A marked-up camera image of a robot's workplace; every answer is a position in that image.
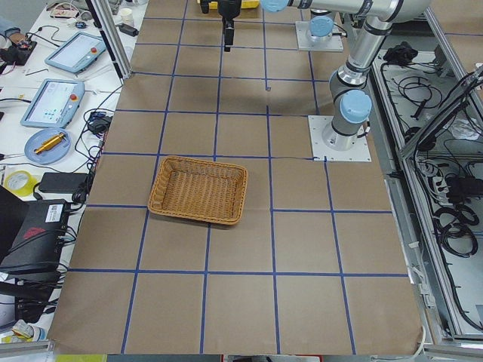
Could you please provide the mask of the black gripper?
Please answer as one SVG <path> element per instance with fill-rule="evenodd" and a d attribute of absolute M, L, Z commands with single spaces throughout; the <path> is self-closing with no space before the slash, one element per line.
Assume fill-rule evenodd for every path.
<path fill-rule="evenodd" d="M 233 46 L 234 19 L 241 12 L 241 0 L 219 0 L 217 2 L 218 14 L 222 17 L 224 34 L 224 52 L 230 52 Z"/>

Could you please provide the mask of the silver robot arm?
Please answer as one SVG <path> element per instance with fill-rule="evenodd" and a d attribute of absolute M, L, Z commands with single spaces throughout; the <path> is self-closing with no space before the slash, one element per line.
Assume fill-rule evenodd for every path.
<path fill-rule="evenodd" d="M 324 144 L 336 151 L 352 148 L 361 125 L 368 120 L 372 100 L 363 91 L 367 74 L 385 38 L 392 31 L 393 23 L 404 23 L 421 15 L 429 1 L 262 1 L 269 12 L 279 12 L 287 7 L 336 11 L 365 15 L 355 45 L 345 62 L 331 76 L 330 90 L 334 103 L 334 117 L 321 132 Z"/>
<path fill-rule="evenodd" d="M 311 9 L 308 35 L 313 44 L 328 40 L 333 34 L 346 36 L 344 29 L 341 29 L 334 22 L 335 13 L 329 10 Z"/>

